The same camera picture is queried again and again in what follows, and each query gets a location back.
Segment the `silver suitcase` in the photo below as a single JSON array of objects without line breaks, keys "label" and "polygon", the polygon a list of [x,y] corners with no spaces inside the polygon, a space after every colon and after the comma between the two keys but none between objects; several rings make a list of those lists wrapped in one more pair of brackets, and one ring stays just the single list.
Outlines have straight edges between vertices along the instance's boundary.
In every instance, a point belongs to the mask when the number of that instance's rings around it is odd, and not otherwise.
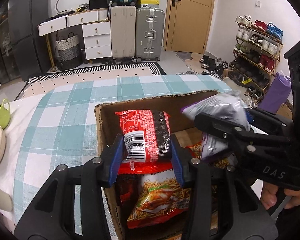
[{"label": "silver suitcase", "polygon": [[136,58],[160,60],[164,11],[157,8],[137,9]]},{"label": "silver suitcase", "polygon": [[113,59],[134,58],[136,7],[111,8],[111,46]]}]

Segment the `human hand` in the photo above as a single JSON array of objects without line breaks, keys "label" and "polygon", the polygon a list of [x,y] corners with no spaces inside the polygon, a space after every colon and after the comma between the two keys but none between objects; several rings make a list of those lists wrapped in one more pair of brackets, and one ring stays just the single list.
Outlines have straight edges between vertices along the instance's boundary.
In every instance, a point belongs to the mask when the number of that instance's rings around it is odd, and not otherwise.
[{"label": "human hand", "polygon": [[[279,187],[267,182],[263,182],[263,188],[261,192],[260,201],[263,206],[268,210],[270,207],[274,206],[277,202],[276,193]],[[285,209],[290,209],[300,205],[300,190],[294,191],[290,189],[285,189],[284,193],[286,196],[292,196],[290,201],[285,205]]]}]

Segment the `refrigerator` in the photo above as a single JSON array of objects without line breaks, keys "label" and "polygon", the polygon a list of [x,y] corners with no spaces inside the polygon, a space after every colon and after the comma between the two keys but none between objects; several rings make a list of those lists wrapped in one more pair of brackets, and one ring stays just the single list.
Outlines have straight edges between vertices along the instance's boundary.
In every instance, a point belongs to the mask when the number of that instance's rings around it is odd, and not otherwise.
[{"label": "refrigerator", "polygon": [[12,51],[24,81],[46,73],[51,67],[45,37],[39,36],[37,27],[48,17],[48,0],[9,0]]}]

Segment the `barcode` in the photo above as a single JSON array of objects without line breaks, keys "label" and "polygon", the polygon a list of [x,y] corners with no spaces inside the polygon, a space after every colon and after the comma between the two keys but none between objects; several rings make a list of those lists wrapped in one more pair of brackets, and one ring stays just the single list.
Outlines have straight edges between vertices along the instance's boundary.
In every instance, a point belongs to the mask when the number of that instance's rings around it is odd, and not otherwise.
[{"label": "barcode", "polygon": [[139,162],[144,162],[146,160],[144,131],[128,132],[123,138],[128,152],[126,161],[134,159]]}]

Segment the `plaid tablecloth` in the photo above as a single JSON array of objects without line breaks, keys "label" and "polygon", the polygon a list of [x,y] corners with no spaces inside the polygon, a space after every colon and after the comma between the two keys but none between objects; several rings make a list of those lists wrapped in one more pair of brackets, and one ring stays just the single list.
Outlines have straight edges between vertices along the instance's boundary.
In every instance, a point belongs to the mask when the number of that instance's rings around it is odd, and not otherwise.
[{"label": "plaid tablecloth", "polygon": [[[39,102],[21,144],[13,189],[16,222],[59,164],[78,166],[96,155],[97,104],[199,90],[231,89],[207,75],[161,75],[69,84],[50,91]],[[77,186],[77,233],[81,233],[79,194]],[[110,233],[116,237],[106,203],[105,207]]]}]

